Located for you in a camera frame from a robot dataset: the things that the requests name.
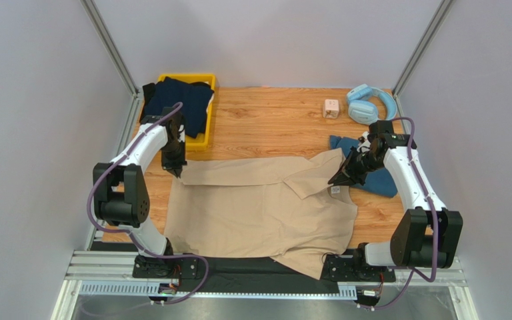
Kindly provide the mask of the beige t-shirt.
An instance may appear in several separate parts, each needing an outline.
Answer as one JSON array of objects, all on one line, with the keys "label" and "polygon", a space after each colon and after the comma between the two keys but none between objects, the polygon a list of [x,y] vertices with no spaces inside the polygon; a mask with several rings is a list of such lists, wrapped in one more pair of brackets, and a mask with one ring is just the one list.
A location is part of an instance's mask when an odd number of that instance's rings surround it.
[{"label": "beige t-shirt", "polygon": [[269,257],[318,279],[326,254],[343,253],[357,206],[330,178],[340,149],[305,157],[192,161],[172,182],[165,236],[176,251]]}]

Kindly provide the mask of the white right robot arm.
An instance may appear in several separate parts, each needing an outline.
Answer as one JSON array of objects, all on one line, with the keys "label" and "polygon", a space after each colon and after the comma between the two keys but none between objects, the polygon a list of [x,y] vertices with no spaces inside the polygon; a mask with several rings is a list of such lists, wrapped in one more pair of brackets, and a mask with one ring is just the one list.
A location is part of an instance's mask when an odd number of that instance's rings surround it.
[{"label": "white right robot arm", "polygon": [[463,218],[460,212],[449,210],[434,192],[412,133],[396,133],[391,120],[370,124],[359,147],[351,148],[328,184],[362,185],[368,174],[381,169],[392,177],[404,215],[389,241],[359,246],[363,264],[415,269],[452,266]]}]

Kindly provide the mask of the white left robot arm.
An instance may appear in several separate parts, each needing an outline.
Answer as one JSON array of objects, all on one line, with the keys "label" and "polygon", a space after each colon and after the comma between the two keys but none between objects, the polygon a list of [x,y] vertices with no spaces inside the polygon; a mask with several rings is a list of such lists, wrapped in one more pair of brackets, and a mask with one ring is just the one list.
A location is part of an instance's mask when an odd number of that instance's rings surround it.
[{"label": "white left robot arm", "polygon": [[156,154],[163,170],[180,177],[185,158],[185,118],[180,112],[146,116],[138,134],[118,156],[93,168],[87,214],[106,233],[125,233],[139,254],[153,259],[173,258],[170,240],[149,217],[151,201],[145,172]]}]

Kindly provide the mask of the teal folded t-shirt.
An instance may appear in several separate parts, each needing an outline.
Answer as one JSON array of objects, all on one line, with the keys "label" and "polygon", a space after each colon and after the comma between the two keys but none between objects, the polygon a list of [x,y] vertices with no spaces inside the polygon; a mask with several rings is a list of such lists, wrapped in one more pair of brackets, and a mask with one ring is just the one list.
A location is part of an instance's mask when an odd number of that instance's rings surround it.
[{"label": "teal folded t-shirt", "polygon": [[[347,157],[349,156],[352,148],[355,148],[358,151],[366,151],[368,146],[364,145],[360,139],[330,135],[329,148],[340,149],[344,156]],[[388,198],[392,198],[398,194],[397,187],[387,169],[380,169],[373,173],[369,173],[363,185],[355,184],[352,188],[364,190],[366,192]]]}]

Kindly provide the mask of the yellow plastic bin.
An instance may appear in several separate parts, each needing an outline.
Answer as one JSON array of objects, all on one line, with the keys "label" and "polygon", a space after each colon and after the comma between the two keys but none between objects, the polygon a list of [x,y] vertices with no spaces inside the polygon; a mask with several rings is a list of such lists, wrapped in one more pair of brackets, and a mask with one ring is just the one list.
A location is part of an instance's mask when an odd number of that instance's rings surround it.
[{"label": "yellow plastic bin", "polygon": [[157,82],[142,86],[144,106],[140,114],[162,115],[164,108],[181,102],[185,118],[185,139],[188,151],[208,149],[212,103],[216,92],[216,77],[210,73],[165,74]]}]

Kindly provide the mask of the light blue headphones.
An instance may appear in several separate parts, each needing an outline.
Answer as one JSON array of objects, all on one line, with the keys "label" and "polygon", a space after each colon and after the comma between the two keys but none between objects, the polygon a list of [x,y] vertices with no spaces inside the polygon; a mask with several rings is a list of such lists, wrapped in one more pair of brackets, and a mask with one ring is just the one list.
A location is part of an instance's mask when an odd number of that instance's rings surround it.
[{"label": "light blue headphones", "polygon": [[396,117],[398,109],[394,98],[388,92],[367,84],[355,87],[346,94],[348,116],[363,125],[370,125],[380,120],[377,106],[369,101],[372,97],[377,98],[384,104],[386,121]]}]

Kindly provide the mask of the small pink cube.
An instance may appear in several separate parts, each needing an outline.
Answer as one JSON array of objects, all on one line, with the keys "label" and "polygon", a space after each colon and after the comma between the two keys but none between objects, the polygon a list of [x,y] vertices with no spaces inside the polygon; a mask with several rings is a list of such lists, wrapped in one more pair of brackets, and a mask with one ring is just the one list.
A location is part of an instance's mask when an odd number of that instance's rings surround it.
[{"label": "small pink cube", "polygon": [[339,101],[336,99],[326,99],[322,108],[322,116],[325,119],[337,119],[340,112]]}]

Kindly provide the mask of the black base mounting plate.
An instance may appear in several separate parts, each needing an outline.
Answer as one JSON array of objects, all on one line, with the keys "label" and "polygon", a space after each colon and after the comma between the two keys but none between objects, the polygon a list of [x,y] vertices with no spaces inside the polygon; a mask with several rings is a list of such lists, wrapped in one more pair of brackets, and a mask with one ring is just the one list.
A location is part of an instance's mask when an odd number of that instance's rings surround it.
[{"label": "black base mounting plate", "polygon": [[370,267],[358,262],[356,250],[341,255],[325,253],[316,259],[321,268],[314,279],[271,258],[208,258],[198,257],[156,259],[137,255],[133,262],[135,279],[155,279],[160,287],[176,284],[180,293],[256,293],[256,294],[329,294],[338,284],[358,282],[394,283],[394,272],[384,267]]}]

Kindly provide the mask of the left aluminium corner post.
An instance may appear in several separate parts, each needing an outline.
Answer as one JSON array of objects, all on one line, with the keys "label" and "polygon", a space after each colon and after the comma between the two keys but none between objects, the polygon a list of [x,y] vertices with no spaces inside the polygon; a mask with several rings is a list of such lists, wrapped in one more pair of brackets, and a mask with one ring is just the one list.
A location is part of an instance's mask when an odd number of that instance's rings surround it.
[{"label": "left aluminium corner post", "polygon": [[108,27],[106,26],[96,2],[93,0],[81,0],[81,4],[90,18],[91,23],[93,24],[128,92],[130,92],[130,95],[133,97],[138,96],[139,89],[137,88],[126,63],[124,62]]}]

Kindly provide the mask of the aluminium corner post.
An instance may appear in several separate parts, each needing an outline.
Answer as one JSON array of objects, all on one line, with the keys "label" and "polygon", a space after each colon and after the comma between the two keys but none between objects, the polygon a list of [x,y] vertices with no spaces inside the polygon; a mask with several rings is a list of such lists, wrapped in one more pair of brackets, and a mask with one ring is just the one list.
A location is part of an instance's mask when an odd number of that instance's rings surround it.
[{"label": "aluminium corner post", "polygon": [[91,23],[93,24],[128,92],[130,92],[130,95],[133,97],[138,96],[139,89],[137,88],[126,63],[124,62],[108,27],[106,26],[96,2],[93,0],[81,0],[81,4],[90,18]]},{"label": "aluminium corner post", "polygon": [[408,59],[404,69],[402,70],[395,86],[392,89],[393,96],[398,99],[405,87],[407,86],[412,74],[418,66],[423,55],[428,50],[432,40],[435,38],[439,28],[446,20],[451,7],[456,3],[454,0],[442,0],[440,1],[437,9],[435,10],[430,22],[426,26],[421,38],[416,44],[410,58]]}]

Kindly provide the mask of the right aluminium corner post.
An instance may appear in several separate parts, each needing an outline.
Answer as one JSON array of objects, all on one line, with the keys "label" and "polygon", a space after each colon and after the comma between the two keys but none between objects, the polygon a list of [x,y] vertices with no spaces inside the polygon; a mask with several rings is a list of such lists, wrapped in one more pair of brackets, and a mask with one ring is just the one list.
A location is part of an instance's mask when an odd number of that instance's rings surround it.
[{"label": "right aluminium corner post", "polygon": [[442,0],[440,1],[437,9],[435,10],[430,22],[426,26],[421,38],[416,44],[410,58],[408,59],[404,69],[402,70],[395,86],[392,89],[393,96],[398,99],[405,87],[407,86],[412,74],[418,66],[423,55],[428,50],[432,40],[435,38],[439,28],[446,20],[451,7],[456,3],[454,0]]}]

